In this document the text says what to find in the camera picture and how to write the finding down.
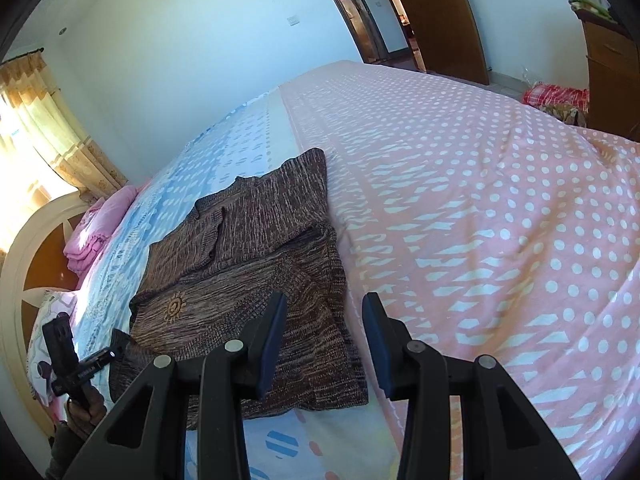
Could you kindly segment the gloved left hand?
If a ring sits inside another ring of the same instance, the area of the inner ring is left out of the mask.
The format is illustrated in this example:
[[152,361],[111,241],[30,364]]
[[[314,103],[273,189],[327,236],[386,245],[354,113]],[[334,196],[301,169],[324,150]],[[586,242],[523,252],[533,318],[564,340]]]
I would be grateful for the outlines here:
[[106,416],[107,408],[104,397],[97,388],[90,384],[82,387],[82,392],[86,397],[87,404],[83,408],[73,399],[66,401],[67,425],[82,440],[87,440],[91,436],[96,426],[102,422]]

